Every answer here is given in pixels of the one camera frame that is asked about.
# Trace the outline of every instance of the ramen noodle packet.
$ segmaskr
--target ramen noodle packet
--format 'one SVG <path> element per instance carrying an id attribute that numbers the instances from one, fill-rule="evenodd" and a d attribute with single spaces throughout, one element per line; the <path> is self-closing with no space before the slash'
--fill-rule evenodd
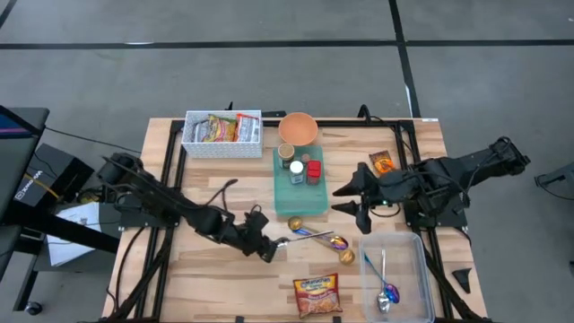
<path id="1" fill-rule="evenodd" d="M 338 274 L 326 275 L 311 279 L 296 279 L 295 299 L 299 308 L 299 317 L 305 318 L 309 314 L 325 314 L 342 312 L 339 302 Z"/>
<path id="2" fill-rule="evenodd" d="M 208 125 L 207 135 L 202 140 L 204 143 L 233 141 L 237 128 L 236 120 L 209 115 Z"/>
<path id="3" fill-rule="evenodd" d="M 393 164 L 388 151 L 372 153 L 369 158 L 379 175 L 395 169 L 395 164 Z"/>
<path id="4" fill-rule="evenodd" d="M 259 142 L 259 118 L 238 113 L 235 141 L 241 143 Z"/>

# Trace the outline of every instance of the black line on floor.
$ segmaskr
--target black line on floor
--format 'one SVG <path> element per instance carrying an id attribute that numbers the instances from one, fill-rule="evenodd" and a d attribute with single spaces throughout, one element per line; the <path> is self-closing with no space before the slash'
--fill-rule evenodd
<path id="1" fill-rule="evenodd" d="M 185 49 L 185 48 L 375 48 L 396 46 L 386 39 L 246 40 L 132 43 L 10 43 L 0 49 Z"/>
<path id="2" fill-rule="evenodd" d="M 409 55 L 406 51 L 403 25 L 401 24 L 401 16 L 398 12 L 398 5 L 396 4 L 396 0 L 388 0 L 388 5 L 390 6 L 391 15 L 393 17 L 393 27 L 395 28 L 396 35 L 396 46 L 398 48 L 398 55 L 401 59 L 404 85 L 408 91 L 407 99 L 409 100 L 409 105 L 411 108 L 411 117 L 420 118 L 421 109 L 419 108 L 419 100 L 417 99 L 416 90 L 414 89 L 413 71 L 411 70 Z"/>
<path id="3" fill-rule="evenodd" d="M 407 40 L 407 47 L 574 46 L 574 39 Z"/>
<path id="4" fill-rule="evenodd" d="M 6 22 L 6 19 L 8 19 L 8 16 L 10 15 L 10 13 L 12 12 L 12 9 L 14 8 L 14 6 L 16 5 L 16 2 L 18 0 L 10 0 L 8 2 L 8 4 L 6 4 L 6 7 L 4 8 L 4 10 L 2 11 L 2 14 L 0 14 L 0 28 L 2 28 L 2 26 L 4 26 L 4 23 Z"/>

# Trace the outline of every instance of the red lid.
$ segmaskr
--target red lid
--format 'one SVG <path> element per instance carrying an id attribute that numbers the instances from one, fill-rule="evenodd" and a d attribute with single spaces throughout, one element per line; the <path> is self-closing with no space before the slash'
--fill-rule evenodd
<path id="1" fill-rule="evenodd" d="M 307 177 L 320 178 L 321 177 L 321 170 L 307 169 Z"/>
<path id="2" fill-rule="evenodd" d="M 318 170 L 321 172 L 321 161 L 309 161 L 307 162 L 307 168 L 309 170 Z"/>

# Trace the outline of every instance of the red packaging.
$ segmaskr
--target red packaging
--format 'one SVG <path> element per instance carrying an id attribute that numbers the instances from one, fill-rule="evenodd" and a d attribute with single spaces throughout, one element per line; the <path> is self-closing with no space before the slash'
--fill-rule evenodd
<path id="1" fill-rule="evenodd" d="M 296 279 L 293 281 L 297 308 L 301 319 L 309 314 L 343 311 L 339 302 L 339 283 L 337 278 L 337 274 L 331 274 L 319 278 Z"/>
<path id="2" fill-rule="evenodd" d="M 307 163 L 307 184 L 317 185 L 321 179 L 321 161 Z"/>

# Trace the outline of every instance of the gold egg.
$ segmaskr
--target gold egg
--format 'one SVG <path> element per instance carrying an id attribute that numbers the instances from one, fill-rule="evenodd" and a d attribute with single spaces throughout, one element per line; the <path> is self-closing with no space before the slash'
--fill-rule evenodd
<path id="1" fill-rule="evenodd" d="M 346 249 L 339 252 L 339 261 L 343 265 L 350 265 L 355 261 L 355 253 L 351 249 Z"/>
<path id="2" fill-rule="evenodd" d="M 291 218 L 289 218 L 289 229 L 295 231 L 300 229 L 303 226 L 303 219 L 301 219 L 299 216 L 293 216 Z"/>

